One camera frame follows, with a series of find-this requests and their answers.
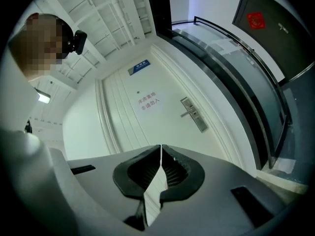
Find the dark door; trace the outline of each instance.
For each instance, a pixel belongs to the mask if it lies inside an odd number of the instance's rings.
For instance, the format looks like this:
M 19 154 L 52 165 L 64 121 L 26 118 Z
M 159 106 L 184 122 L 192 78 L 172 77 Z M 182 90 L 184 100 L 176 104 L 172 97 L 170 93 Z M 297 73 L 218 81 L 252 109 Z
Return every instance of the dark door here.
M 248 14 L 255 12 L 261 12 L 265 24 L 260 24 L 260 29 L 253 29 L 248 19 Z M 310 35 L 295 17 L 274 0 L 241 0 L 233 24 L 270 54 L 287 80 L 314 61 L 314 42 Z

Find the red paper sign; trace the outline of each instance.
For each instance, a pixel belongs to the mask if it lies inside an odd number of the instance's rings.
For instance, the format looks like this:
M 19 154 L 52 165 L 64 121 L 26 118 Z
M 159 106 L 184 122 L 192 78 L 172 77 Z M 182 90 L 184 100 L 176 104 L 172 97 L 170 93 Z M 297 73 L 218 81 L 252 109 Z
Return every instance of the red paper sign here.
M 248 21 L 252 29 L 266 28 L 265 21 L 261 12 L 254 12 L 247 14 Z

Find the blue sign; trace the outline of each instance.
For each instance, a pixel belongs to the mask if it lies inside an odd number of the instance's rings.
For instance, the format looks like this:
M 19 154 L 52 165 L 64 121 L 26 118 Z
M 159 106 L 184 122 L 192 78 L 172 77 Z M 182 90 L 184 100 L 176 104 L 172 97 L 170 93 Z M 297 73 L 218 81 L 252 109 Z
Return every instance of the blue sign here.
M 132 67 L 130 69 L 128 69 L 129 75 L 132 75 L 132 74 L 140 71 L 141 69 L 145 68 L 149 64 L 150 64 L 150 62 L 148 62 L 147 59 L 145 61 L 142 61 L 141 63 L 135 65 L 134 67 Z

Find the glass railing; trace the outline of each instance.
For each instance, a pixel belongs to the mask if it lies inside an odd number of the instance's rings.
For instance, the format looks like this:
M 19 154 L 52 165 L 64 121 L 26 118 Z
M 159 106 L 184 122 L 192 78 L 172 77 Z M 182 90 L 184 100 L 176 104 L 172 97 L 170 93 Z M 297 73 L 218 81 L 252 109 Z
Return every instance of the glass railing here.
M 290 113 L 267 65 L 241 39 L 198 17 L 174 22 L 171 42 L 202 60 L 231 92 L 251 127 L 260 166 L 268 161 L 271 168 L 284 141 Z

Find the metal handrail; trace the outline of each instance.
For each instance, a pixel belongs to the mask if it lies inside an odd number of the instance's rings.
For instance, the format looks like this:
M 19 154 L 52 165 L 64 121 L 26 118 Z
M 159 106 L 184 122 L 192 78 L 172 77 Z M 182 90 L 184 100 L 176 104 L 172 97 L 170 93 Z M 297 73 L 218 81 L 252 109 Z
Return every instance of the metal handrail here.
M 286 98 L 284 96 L 284 93 L 281 89 L 281 87 L 279 86 L 278 81 L 276 80 L 275 76 L 273 75 L 273 73 L 271 72 L 271 70 L 269 69 L 269 67 L 266 65 L 266 63 L 261 59 L 261 57 L 254 51 L 254 49 L 252 49 L 248 44 L 246 44 L 242 39 L 240 39 L 239 37 L 237 37 L 236 35 L 234 35 L 233 33 L 231 33 L 230 31 L 222 28 L 221 26 L 218 26 L 217 24 L 214 24 L 208 20 L 205 20 L 203 18 L 200 17 L 194 17 L 194 20 L 182 20 L 182 21 L 176 21 L 173 22 L 172 25 L 179 25 L 179 24 L 187 24 L 187 23 L 202 23 L 204 25 L 207 25 L 215 30 L 218 30 L 219 32 L 221 32 L 223 35 L 231 38 L 232 40 L 234 40 L 236 43 L 238 43 L 240 46 L 242 46 L 245 51 L 259 64 L 259 66 L 261 67 L 261 70 L 265 73 L 265 75 L 267 76 L 267 78 L 269 79 L 269 81 L 274 85 L 274 89 L 276 91 L 276 94 L 278 95 L 278 98 L 280 100 L 281 106 L 283 108 L 284 111 L 284 115 L 287 117 L 287 121 L 288 123 L 292 123 L 292 119 L 291 119 L 291 114 L 289 111 L 289 107 L 286 101 Z

